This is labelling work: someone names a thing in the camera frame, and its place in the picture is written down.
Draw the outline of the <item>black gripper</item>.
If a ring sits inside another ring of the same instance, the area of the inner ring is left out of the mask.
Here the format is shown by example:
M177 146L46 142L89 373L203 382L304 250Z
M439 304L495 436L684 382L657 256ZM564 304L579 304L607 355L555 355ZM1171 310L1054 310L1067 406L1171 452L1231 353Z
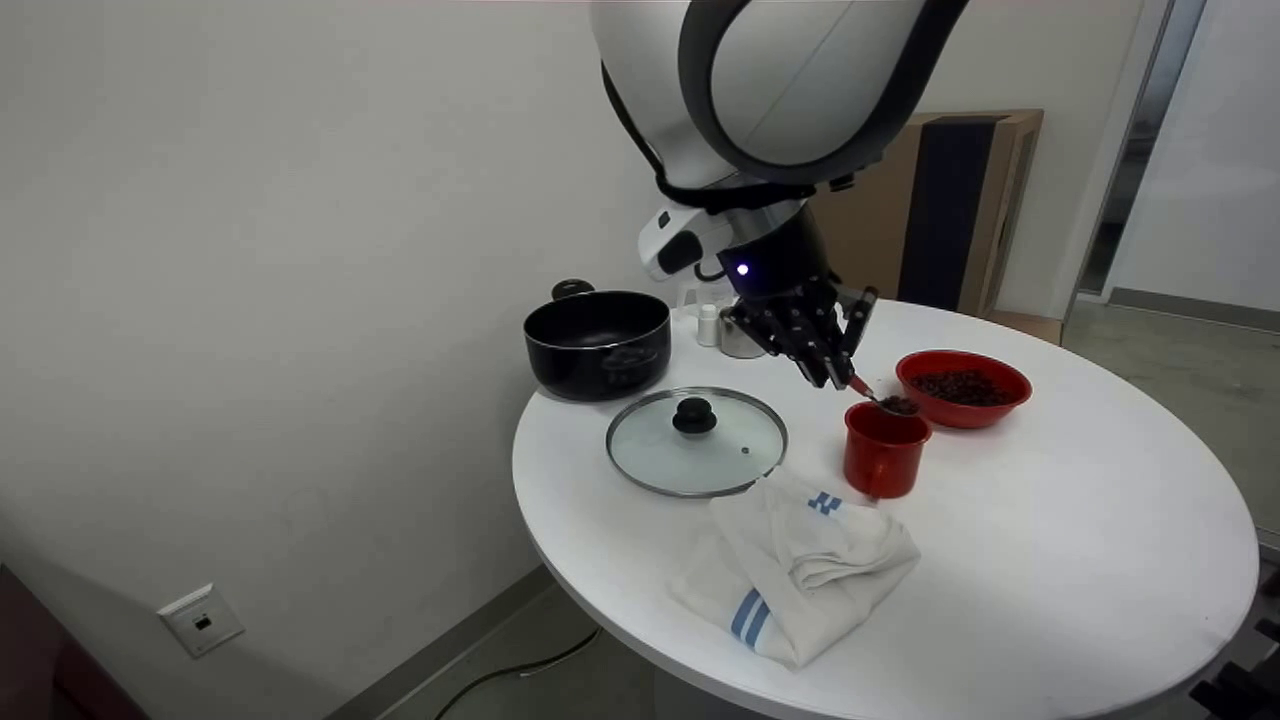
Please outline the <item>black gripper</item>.
M786 353L818 388L834 382L840 382L840 388L863 386L857 347L871 321L875 291L838 291L809 217L793 217L762 240L726 250L722 266L735 291L731 318L766 353Z

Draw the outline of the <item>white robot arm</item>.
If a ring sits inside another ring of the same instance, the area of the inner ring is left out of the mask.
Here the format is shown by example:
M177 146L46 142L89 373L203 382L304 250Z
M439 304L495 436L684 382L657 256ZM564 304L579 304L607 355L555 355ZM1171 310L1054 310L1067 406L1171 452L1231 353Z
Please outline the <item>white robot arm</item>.
M804 217L915 112L969 0L588 0L607 110L652 170L642 260L818 388L857 386L871 298Z

